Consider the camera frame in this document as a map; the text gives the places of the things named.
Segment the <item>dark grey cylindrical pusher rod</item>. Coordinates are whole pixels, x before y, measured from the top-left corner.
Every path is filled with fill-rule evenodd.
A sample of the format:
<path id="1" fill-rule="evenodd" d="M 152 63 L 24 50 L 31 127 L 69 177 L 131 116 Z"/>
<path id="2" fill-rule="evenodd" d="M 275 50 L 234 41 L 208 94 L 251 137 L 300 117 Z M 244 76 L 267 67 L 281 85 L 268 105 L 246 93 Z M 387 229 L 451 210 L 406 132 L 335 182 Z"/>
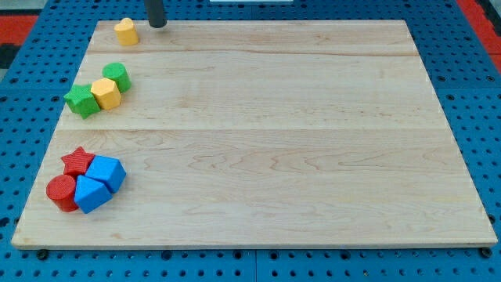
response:
<path id="1" fill-rule="evenodd" d="M 144 0 L 149 25 L 153 28 L 162 28 L 167 24 L 162 0 Z"/>

